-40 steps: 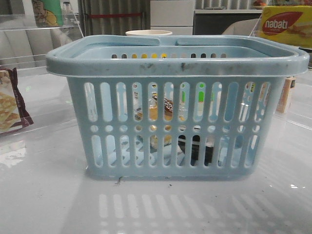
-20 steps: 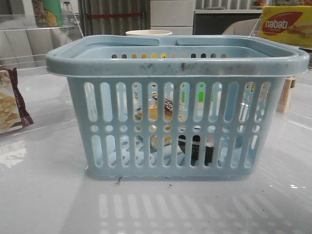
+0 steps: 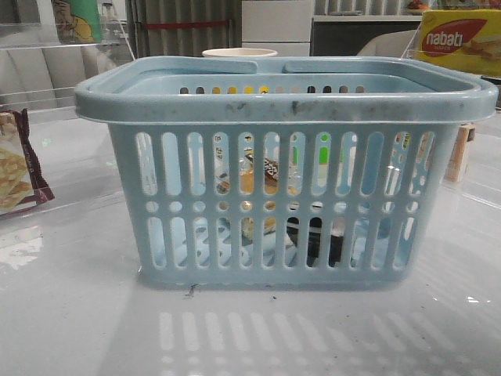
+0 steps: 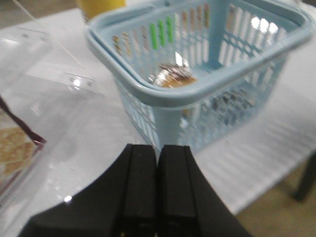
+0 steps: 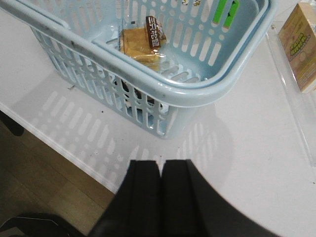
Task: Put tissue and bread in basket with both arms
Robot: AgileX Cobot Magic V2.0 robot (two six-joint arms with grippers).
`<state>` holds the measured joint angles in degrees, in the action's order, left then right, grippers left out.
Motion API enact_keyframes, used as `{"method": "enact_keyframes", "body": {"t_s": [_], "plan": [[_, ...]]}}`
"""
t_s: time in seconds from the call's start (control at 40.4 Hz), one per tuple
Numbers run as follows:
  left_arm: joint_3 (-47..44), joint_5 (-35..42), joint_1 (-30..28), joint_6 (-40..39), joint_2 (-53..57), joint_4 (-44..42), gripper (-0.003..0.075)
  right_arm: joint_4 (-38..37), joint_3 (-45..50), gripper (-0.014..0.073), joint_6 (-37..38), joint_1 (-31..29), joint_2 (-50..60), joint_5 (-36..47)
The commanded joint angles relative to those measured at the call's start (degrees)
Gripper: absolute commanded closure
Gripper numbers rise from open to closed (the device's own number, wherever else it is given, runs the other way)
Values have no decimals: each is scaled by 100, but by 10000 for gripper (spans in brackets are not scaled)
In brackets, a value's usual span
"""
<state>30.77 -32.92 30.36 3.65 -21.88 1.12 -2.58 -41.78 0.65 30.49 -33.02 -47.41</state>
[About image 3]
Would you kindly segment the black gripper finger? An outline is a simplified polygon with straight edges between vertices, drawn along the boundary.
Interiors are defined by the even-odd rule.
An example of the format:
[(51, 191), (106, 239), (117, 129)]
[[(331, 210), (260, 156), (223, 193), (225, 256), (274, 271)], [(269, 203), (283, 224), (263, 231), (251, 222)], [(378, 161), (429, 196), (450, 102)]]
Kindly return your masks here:
[[(299, 234), (299, 219), (289, 217), (287, 220), (287, 235), (294, 246), (298, 244)], [(307, 265), (313, 266), (316, 259), (319, 257), (319, 249), (321, 245), (321, 235), (323, 233), (323, 221), (319, 217), (314, 217), (309, 222), (308, 231), (308, 255)], [(344, 219), (335, 219), (330, 230), (330, 253), (328, 263), (329, 266), (334, 266), (341, 260), (342, 246), (344, 242)]]

